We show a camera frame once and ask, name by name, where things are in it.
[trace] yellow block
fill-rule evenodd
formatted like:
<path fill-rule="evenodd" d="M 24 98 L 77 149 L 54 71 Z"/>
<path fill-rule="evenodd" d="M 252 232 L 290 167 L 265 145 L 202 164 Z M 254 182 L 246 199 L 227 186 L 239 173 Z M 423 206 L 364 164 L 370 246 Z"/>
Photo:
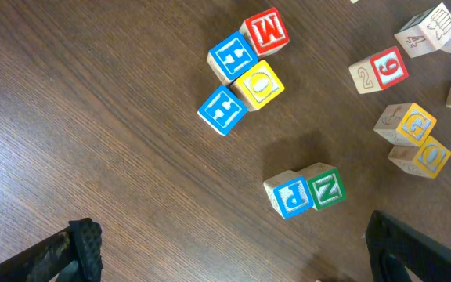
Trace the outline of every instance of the yellow block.
<path fill-rule="evenodd" d="M 416 146 L 422 146 L 435 127 L 436 118 L 416 103 L 412 103 L 403 119 L 399 122 L 396 131 Z"/>
<path fill-rule="evenodd" d="M 264 60 L 241 75 L 231 88 L 247 104 L 249 111 L 259 110 L 285 89 Z"/>
<path fill-rule="evenodd" d="M 434 179 L 438 176 L 450 156 L 450 150 L 446 149 L 438 140 L 429 136 L 415 155 L 413 163 Z"/>

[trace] brown wooden floor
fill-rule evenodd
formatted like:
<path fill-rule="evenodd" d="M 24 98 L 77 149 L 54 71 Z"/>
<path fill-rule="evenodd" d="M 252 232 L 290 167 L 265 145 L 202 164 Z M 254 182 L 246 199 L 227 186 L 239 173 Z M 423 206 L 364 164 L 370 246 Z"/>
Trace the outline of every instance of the brown wooden floor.
<path fill-rule="evenodd" d="M 104 281 L 370 281 L 374 209 L 451 248 L 451 159 L 407 175 L 373 132 L 416 102 L 451 149 L 451 55 L 403 53 L 410 77 L 364 96 L 348 73 L 437 3 L 0 0 L 0 262 L 83 217 L 103 228 Z M 196 114 L 219 86 L 207 52 L 271 6 L 287 90 L 222 137 Z M 281 219 L 262 181 L 320 161 L 348 199 Z"/>

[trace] blue letter p block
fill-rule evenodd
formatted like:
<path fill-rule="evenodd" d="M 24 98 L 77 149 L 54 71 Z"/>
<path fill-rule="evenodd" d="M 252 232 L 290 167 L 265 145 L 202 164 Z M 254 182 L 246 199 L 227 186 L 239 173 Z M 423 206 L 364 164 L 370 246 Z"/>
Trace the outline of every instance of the blue letter p block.
<path fill-rule="evenodd" d="M 284 219 L 305 212 L 314 205 L 304 176 L 278 186 L 273 192 Z"/>
<path fill-rule="evenodd" d="M 210 50 L 210 54 L 230 81 L 235 80 L 258 63 L 257 55 L 239 31 L 216 45 Z"/>
<path fill-rule="evenodd" d="M 227 87 L 220 85 L 204 102 L 197 114 L 218 133 L 226 136 L 247 112 L 247 106 Z"/>

